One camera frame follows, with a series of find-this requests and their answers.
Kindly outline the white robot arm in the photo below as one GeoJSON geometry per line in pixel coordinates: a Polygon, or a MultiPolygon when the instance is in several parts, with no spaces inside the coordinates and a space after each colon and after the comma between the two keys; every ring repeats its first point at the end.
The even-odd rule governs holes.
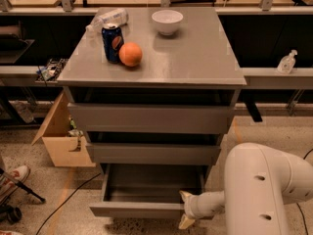
{"type": "Polygon", "coordinates": [[[227,156],[222,191],[180,195],[181,229],[224,212],[227,235],[289,235],[284,205],[313,198],[313,164],[268,146],[243,143],[227,156]]]}

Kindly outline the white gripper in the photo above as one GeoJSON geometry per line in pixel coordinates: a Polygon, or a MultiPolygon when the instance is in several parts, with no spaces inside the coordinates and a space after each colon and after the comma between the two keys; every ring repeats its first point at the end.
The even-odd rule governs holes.
{"type": "Polygon", "coordinates": [[[195,219],[203,217],[201,208],[199,207],[199,197],[192,195],[190,192],[180,190],[179,194],[184,203],[185,214],[181,216],[178,228],[185,230],[195,223],[195,219]]]}

